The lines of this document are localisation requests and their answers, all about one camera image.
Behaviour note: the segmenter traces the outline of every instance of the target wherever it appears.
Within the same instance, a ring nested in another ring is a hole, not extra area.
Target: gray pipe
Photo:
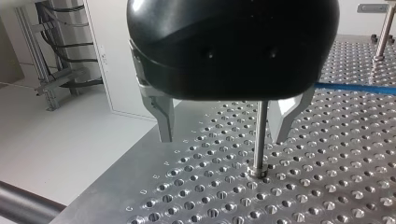
[[[0,216],[20,224],[49,224],[66,206],[0,181]]]

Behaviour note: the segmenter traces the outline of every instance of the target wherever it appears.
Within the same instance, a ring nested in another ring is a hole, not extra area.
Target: perforated metal table
[[[373,72],[374,52],[340,36],[321,81],[394,86],[396,48]],[[316,91],[288,141],[266,146],[260,181],[247,174],[256,103],[182,102],[174,143],[153,128],[51,223],[395,224],[395,102]]]

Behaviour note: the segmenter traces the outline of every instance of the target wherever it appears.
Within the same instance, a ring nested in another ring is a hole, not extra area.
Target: blue cable
[[[340,91],[366,91],[377,94],[396,95],[395,87],[379,87],[379,86],[364,86],[364,85],[350,85],[350,84],[332,84],[332,83],[321,83],[315,84],[317,89],[330,89]]]

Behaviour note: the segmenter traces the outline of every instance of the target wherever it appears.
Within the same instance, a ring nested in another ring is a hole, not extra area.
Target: metal gripper jaw
[[[270,101],[268,106],[268,126],[274,143],[285,142],[294,119],[312,101],[315,88],[289,99]]]
[[[161,142],[172,142],[175,120],[173,98],[156,90],[142,78],[144,77],[143,66],[139,58],[135,56],[134,67],[136,69],[137,83],[142,94],[143,105],[158,122]]]

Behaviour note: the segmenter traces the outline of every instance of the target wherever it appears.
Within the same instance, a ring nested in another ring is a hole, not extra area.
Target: metal pin
[[[268,169],[268,166],[263,163],[268,102],[259,102],[258,105],[254,158],[253,161],[249,163],[248,173],[250,176],[263,178],[266,176]]]

